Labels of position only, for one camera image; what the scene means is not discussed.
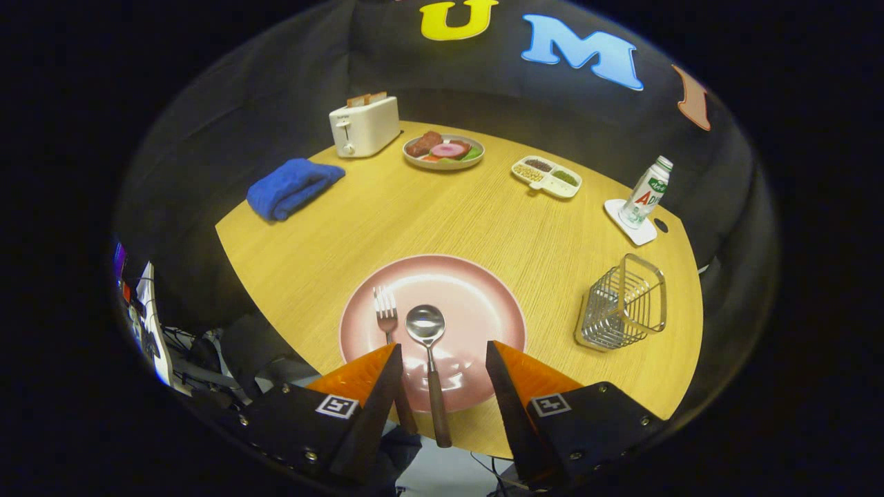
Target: beans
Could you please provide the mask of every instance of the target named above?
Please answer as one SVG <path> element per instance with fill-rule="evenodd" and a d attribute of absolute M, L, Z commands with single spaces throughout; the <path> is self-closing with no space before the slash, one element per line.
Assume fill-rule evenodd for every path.
<path fill-rule="evenodd" d="M 531 181 L 540 181 L 544 178 L 544 174 L 536 169 L 532 169 L 528 166 L 517 164 L 516 167 L 513 168 L 516 174 L 522 176 L 523 178 L 528 178 Z"/>
<path fill-rule="evenodd" d="M 525 161 L 525 164 L 527 164 L 531 167 L 536 167 L 540 171 L 543 171 L 543 172 L 549 172 L 549 171 L 553 170 L 553 167 L 551 165 L 547 164 L 546 162 L 539 161 L 537 159 L 528 159 Z"/>
<path fill-rule="evenodd" d="M 565 181 L 566 183 L 569 183 L 570 185 L 572 185 L 574 187 L 577 186 L 577 180 L 575 180 L 574 177 L 571 176 L 570 174 L 568 174 L 567 172 L 556 171 L 552 175 L 562 181 Z"/>

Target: pink donut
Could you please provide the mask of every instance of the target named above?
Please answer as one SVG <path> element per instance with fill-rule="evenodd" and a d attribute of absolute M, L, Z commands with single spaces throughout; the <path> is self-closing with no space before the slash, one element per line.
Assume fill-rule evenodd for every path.
<path fill-rule="evenodd" d="M 466 151 L 467 149 L 457 143 L 440 143 L 430 149 L 430 153 L 436 157 L 457 157 Z"/>

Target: blue letter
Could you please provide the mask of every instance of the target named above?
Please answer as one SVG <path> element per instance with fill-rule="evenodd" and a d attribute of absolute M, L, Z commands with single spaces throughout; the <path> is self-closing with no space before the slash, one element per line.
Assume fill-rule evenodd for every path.
<path fill-rule="evenodd" d="M 636 77 L 636 67 L 632 64 L 632 50 L 636 49 L 632 43 L 601 31 L 581 40 L 565 23 L 556 18 L 535 14 L 525 14 L 522 18 L 531 23 L 533 31 L 531 48 L 522 52 L 525 60 L 557 64 L 559 58 L 553 54 L 555 43 L 571 67 L 583 67 L 598 54 L 598 62 L 591 66 L 598 77 L 634 90 L 644 88 L 642 81 Z"/>

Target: wire basket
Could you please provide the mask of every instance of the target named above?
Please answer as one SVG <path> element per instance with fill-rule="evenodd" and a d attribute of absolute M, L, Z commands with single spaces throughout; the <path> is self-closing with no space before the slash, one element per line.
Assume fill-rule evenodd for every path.
<path fill-rule="evenodd" d="M 654 265 L 627 254 L 590 287 L 580 310 L 578 344 L 601 351 L 626 347 L 666 327 L 666 280 Z"/>

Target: fork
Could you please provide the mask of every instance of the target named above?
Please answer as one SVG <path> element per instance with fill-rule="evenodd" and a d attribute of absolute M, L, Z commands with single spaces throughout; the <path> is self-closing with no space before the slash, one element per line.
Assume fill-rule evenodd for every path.
<path fill-rule="evenodd" d="M 392 343 L 391 333 L 399 324 L 399 313 L 396 312 L 396 299 L 387 287 L 373 287 L 371 292 L 375 295 L 377 327 L 386 333 L 387 344 L 389 345 Z M 405 395 L 405 387 L 401 381 L 394 400 L 396 402 L 396 414 L 399 416 L 399 424 L 408 434 L 416 434 L 417 422 L 415 422 L 415 416 L 411 412 L 408 397 Z"/>
<path fill-rule="evenodd" d="M 390 333 L 399 324 L 399 313 L 396 312 L 396 299 L 386 287 L 373 287 L 371 292 L 375 295 L 377 326 L 386 333 L 387 344 L 389 345 L 392 343 Z"/>

